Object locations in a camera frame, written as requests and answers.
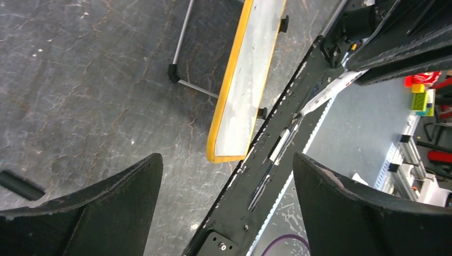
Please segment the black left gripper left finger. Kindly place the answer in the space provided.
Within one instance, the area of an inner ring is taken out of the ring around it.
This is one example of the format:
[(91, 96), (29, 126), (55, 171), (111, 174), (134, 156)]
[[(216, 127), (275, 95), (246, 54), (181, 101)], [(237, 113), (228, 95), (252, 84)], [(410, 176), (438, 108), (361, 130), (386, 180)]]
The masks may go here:
[(143, 255), (163, 176), (154, 153), (37, 207), (1, 212), (1, 255)]

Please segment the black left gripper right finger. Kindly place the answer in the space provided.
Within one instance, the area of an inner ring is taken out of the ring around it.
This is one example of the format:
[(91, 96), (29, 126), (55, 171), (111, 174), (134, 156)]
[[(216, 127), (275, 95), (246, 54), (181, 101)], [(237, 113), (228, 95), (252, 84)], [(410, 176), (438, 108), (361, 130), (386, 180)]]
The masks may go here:
[(303, 153), (293, 175), (312, 255), (451, 255), (451, 209), (396, 197)]

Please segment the black marker cap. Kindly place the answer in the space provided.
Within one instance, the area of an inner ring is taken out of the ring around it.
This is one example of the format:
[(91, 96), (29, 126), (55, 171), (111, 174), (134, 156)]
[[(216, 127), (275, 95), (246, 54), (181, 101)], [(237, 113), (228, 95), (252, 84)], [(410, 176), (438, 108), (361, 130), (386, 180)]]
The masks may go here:
[(29, 201), (37, 201), (45, 195), (44, 189), (9, 170), (1, 171), (1, 186)]

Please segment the yellow framed whiteboard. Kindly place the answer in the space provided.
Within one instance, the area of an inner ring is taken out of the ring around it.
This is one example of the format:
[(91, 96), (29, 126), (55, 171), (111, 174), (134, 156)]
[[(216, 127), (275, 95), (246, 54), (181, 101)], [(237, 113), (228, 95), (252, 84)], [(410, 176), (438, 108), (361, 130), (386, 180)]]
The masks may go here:
[(244, 2), (207, 138), (212, 163), (248, 154), (285, 6)]

